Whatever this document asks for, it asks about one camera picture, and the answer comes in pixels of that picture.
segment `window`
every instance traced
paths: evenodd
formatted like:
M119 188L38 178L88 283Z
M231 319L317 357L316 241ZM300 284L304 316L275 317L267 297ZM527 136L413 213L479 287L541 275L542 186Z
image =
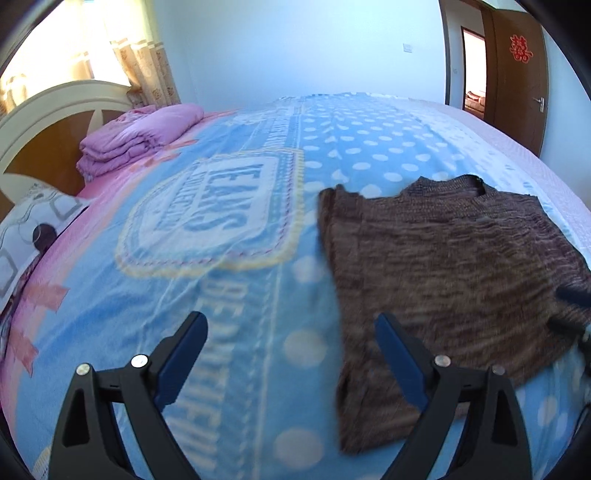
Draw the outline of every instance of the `window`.
M97 7L92 0L64 0L31 32L0 77L4 110L74 80L129 85Z

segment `blue gripper pad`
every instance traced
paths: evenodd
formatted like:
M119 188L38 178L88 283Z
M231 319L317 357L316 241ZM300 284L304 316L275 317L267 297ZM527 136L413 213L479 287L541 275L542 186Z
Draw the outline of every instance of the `blue gripper pad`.
M424 411L429 397L425 393L423 372L383 314L375 321L375 339L406 401Z
M192 324L178 341L158 375L158 391L154 396L154 404L160 412L166 405L176 401L207 340L207 318L203 313L195 315Z

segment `pink bed sheet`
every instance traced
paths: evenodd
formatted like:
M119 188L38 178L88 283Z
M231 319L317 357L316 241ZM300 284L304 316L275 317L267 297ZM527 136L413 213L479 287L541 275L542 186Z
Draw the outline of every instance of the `pink bed sheet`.
M146 174L159 163L176 158L181 148L199 141L202 130L231 113L205 115L201 122L156 155L97 177L78 194L81 198L93 199L93 202L59 236L33 271L12 321L6 357L0 364L0 407L13 435L18 381L25 371L29 376L33 374L33 362L38 353L30 339L35 338L47 309L59 308L67 294L59 288L61 282L95 240L97 232L102 232L111 221L117 205ZM26 301L32 297L35 297L34 301Z

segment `white wall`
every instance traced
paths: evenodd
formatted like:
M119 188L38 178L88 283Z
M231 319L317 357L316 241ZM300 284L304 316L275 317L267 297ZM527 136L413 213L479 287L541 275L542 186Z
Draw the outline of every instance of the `white wall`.
M484 36L482 14L480 10L460 0L444 0L449 32L450 81L449 104L456 108L464 105L464 46L462 27Z
M546 30L544 39L549 91L540 158L591 209L591 100Z
M181 99L207 111L357 90L444 102L437 0L153 1Z

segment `wooden door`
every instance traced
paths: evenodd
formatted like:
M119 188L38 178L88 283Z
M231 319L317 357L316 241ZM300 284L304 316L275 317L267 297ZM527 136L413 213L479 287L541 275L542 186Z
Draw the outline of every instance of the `wooden door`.
M548 66L540 24L526 12L483 9L486 42L484 120L540 156Z

